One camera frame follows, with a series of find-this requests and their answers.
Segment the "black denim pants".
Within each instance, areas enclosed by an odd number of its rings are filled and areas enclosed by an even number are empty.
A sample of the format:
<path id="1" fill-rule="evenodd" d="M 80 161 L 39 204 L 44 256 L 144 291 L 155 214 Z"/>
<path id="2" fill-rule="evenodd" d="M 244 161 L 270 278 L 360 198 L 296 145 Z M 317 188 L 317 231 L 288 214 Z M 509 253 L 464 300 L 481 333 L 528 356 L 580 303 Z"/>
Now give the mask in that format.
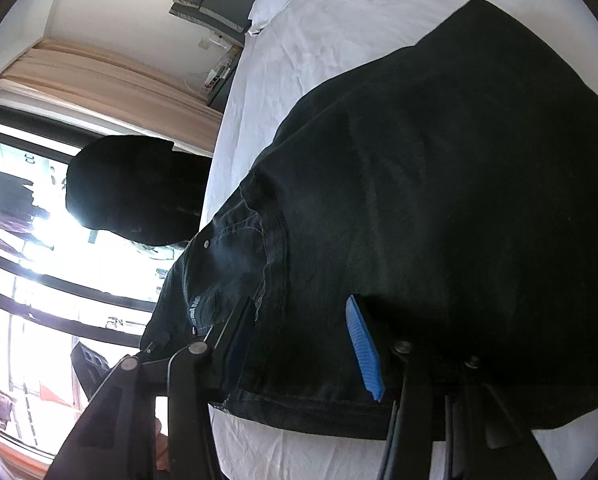
<path id="1" fill-rule="evenodd" d="M 422 354 L 474 363 L 534 429 L 598 408 L 598 96 L 547 44 L 470 0 L 411 47 L 293 107 L 162 287 L 164 359 L 241 299 L 256 326 L 230 414 L 384 437 L 346 300 Z"/>

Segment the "dark bedside table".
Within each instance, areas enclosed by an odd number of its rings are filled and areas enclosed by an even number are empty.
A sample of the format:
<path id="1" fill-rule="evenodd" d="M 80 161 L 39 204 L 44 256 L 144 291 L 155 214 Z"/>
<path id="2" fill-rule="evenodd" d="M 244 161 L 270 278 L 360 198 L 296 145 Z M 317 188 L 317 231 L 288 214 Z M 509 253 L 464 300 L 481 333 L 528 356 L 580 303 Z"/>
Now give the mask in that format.
<path id="1" fill-rule="evenodd" d="M 208 71 L 199 92 L 208 107 L 223 113 L 232 88 L 234 73 L 241 58 L 242 45 L 214 32 L 208 43 L 223 50 L 218 62 Z"/>

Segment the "beige curtain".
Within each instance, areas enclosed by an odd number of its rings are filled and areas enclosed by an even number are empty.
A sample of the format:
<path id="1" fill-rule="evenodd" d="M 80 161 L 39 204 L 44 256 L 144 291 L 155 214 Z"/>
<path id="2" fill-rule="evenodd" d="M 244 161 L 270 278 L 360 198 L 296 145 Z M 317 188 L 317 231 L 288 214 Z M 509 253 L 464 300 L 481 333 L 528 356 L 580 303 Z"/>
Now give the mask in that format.
<path id="1" fill-rule="evenodd" d="M 101 116 L 214 152 L 222 114 L 178 79 L 104 49 L 44 39 L 0 74 L 19 96 Z"/>

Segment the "white bed sheet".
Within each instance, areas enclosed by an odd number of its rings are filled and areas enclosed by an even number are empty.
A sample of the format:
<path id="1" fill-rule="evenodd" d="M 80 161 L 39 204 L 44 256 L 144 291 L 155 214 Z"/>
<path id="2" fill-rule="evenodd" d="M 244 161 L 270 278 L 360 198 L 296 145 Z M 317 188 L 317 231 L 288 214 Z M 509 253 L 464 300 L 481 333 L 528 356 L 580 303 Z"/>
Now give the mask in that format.
<path id="1" fill-rule="evenodd" d="M 323 81 L 414 44 L 468 0 L 292 0 L 247 37 L 218 133 L 202 224 L 250 169 L 290 108 Z M 488 0 L 537 34 L 598 94 L 598 18 L 583 0 Z M 382 442 L 309 436 L 211 412 L 229 479 L 376 479 Z M 535 431 L 558 479 L 598 456 L 598 410 Z"/>

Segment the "window with dark frame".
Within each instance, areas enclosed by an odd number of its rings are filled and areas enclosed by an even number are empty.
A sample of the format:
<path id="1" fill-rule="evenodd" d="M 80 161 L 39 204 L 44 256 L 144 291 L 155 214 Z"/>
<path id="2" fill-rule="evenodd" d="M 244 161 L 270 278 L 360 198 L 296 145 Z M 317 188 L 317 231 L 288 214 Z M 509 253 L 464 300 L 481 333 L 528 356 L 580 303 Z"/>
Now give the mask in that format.
<path id="1" fill-rule="evenodd" d="M 182 246 L 85 229 L 66 208 L 70 160 L 98 131 L 0 105 L 0 478 L 42 478 L 86 408 L 79 344 L 135 352 Z"/>

